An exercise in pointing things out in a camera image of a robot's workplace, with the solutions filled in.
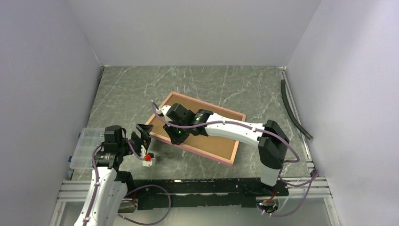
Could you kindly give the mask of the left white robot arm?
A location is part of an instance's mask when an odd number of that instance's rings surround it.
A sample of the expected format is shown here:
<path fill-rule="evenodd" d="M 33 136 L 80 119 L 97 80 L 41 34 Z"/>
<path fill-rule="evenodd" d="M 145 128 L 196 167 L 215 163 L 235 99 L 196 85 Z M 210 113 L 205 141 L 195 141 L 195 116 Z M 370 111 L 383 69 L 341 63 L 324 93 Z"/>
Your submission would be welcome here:
<path fill-rule="evenodd" d="M 120 170 L 124 157 L 133 154 L 144 162 L 154 160 L 147 152 L 153 125 L 137 124 L 136 129 L 140 134 L 132 132 L 130 139 L 120 125 L 104 129 L 104 140 L 92 153 L 92 178 L 76 226 L 113 225 L 122 200 L 134 193 L 132 174 Z"/>

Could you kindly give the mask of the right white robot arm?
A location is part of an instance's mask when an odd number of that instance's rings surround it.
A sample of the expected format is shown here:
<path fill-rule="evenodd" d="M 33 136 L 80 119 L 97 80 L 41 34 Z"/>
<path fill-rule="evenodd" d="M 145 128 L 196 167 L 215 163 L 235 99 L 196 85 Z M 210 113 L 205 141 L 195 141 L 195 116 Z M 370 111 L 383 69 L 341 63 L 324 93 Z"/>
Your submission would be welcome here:
<path fill-rule="evenodd" d="M 155 109 L 155 113 L 165 123 L 163 128 L 174 145 L 182 144 L 193 135 L 224 137 L 256 147 L 263 165 L 259 190 L 264 195 L 276 191 L 289 148 L 289 139 L 277 122 L 243 122 L 206 109 L 194 113 L 178 103 L 164 105 Z"/>

